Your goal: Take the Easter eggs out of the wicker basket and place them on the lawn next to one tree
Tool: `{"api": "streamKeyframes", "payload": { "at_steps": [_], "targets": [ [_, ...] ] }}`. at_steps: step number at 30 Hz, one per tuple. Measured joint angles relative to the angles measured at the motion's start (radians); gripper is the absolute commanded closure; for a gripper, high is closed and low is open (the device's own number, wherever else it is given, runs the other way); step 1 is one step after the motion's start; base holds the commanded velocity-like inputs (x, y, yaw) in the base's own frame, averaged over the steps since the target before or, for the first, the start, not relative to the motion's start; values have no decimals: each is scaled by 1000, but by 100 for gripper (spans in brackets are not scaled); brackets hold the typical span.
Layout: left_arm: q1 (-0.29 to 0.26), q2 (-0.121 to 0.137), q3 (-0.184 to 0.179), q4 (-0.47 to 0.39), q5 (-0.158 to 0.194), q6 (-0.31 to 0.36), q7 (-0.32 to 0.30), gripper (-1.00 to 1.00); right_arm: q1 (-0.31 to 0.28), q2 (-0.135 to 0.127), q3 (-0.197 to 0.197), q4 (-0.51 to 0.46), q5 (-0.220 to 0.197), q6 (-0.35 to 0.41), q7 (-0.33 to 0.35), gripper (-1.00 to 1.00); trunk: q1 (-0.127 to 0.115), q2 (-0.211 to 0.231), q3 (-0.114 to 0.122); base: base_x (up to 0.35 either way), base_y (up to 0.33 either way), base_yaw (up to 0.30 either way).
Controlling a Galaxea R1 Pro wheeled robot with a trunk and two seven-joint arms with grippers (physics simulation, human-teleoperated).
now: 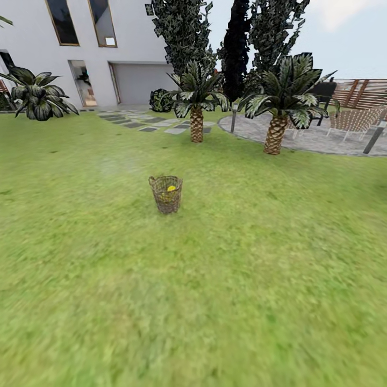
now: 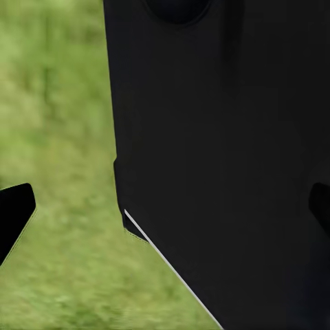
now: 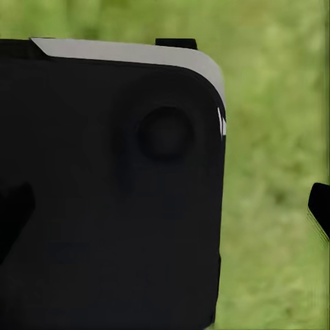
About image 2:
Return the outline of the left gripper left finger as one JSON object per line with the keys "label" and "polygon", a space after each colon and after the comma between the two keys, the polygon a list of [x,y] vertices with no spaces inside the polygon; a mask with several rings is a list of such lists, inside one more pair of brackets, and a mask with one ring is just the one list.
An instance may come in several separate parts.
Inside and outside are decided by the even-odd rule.
{"label": "left gripper left finger", "polygon": [[30,183],[0,190],[0,265],[36,208]]}

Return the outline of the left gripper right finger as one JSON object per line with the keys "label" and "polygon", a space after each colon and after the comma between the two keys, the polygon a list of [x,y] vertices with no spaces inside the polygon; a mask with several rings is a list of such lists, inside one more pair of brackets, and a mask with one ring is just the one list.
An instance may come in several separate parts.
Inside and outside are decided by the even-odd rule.
{"label": "left gripper right finger", "polygon": [[330,238],[330,186],[314,183],[308,207]]}

